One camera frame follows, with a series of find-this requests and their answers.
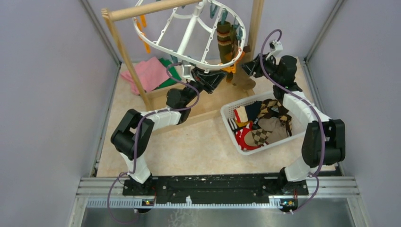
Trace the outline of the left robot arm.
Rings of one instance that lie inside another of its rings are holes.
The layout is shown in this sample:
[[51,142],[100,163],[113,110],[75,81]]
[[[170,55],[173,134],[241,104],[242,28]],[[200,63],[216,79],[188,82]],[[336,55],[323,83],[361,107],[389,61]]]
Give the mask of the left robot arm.
[[135,181],[133,188],[139,195],[149,194],[152,188],[151,172],[143,156],[152,132],[184,123],[198,103],[200,93],[212,94],[227,74],[223,70],[205,72],[194,67],[190,70],[193,80],[181,82],[183,88],[168,90],[165,108],[148,112],[130,109],[123,116],[111,136],[111,143],[125,160],[126,175]]

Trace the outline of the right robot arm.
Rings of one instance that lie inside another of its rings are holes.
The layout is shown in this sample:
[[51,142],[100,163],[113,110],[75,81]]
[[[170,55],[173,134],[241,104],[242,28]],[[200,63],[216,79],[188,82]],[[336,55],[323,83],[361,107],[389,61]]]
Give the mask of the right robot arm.
[[278,191],[290,195],[296,182],[317,176],[322,166],[330,166],[345,159],[345,123],[323,114],[304,95],[295,82],[295,57],[285,55],[276,61],[270,54],[259,54],[242,65],[249,76],[265,76],[273,83],[273,94],[282,106],[306,128],[301,157],[283,168]]

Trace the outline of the tan ribbed sock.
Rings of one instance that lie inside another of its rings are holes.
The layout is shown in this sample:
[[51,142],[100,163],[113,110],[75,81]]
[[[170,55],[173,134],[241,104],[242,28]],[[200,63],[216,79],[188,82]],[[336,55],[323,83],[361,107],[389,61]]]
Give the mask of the tan ribbed sock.
[[243,70],[241,66],[241,57],[239,61],[236,62],[235,65],[235,73],[228,73],[226,77],[226,82],[231,83],[234,86],[238,86],[243,90],[250,90],[256,86],[256,82],[250,78],[248,74]]

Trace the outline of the navy blue sock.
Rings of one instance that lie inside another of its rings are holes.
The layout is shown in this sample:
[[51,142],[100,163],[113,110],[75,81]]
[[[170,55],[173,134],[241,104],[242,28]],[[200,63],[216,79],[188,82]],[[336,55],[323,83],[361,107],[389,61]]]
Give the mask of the navy blue sock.
[[261,111],[262,101],[255,101],[254,103],[245,106],[245,112],[248,121],[254,121]]

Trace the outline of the olive striped sock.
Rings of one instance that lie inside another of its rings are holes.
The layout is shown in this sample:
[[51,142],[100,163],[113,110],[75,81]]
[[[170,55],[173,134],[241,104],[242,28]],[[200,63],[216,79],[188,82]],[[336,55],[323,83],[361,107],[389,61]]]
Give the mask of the olive striped sock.
[[222,63],[227,63],[230,58],[227,58],[226,55],[232,50],[233,27],[228,21],[219,21],[216,32],[220,60]]
[[242,40],[242,30],[239,29],[239,31],[237,32],[237,27],[235,25],[231,25],[231,29],[230,29],[230,42],[231,42],[231,59],[235,59],[237,56],[237,52],[238,52],[238,47],[241,43]]

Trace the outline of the white oval clip hanger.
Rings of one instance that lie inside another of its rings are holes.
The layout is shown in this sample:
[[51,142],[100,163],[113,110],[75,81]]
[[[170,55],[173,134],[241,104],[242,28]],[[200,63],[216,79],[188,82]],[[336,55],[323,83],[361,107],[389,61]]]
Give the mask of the white oval clip hanger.
[[[188,15],[181,15],[176,12],[179,7],[185,7],[187,5],[187,3],[183,0],[180,0],[177,3],[174,3],[172,0],[170,0],[167,4],[165,4],[163,8],[164,10],[172,9],[173,11],[170,17],[167,19],[165,27],[161,30],[160,36],[157,40],[154,41],[149,40],[146,37],[145,33],[142,31],[142,29],[147,26],[145,19],[146,12],[143,11],[137,16],[132,17],[134,27],[139,38],[144,42],[147,51],[149,51],[150,48],[157,49],[159,51],[170,54],[178,60],[186,61],[206,71],[222,70],[226,71],[227,73],[235,73],[236,62],[245,55],[244,42],[246,40],[246,29],[242,19],[231,8],[216,0],[199,0],[194,1],[194,4],[195,7],[193,12]],[[186,26],[186,30],[181,37],[181,43],[177,50],[164,47],[160,44],[173,19],[189,21],[188,25]],[[210,64],[206,61],[206,56],[211,50],[210,44],[212,40],[217,40],[216,29],[219,21],[228,21],[232,25],[235,25],[237,27],[237,32],[239,31],[239,29],[241,29],[243,33],[242,40],[238,47],[238,52],[235,59],[232,60],[231,54],[229,53],[226,56],[227,58],[230,58],[229,62]],[[201,59],[194,59],[184,53],[197,25],[200,25],[209,34]]]

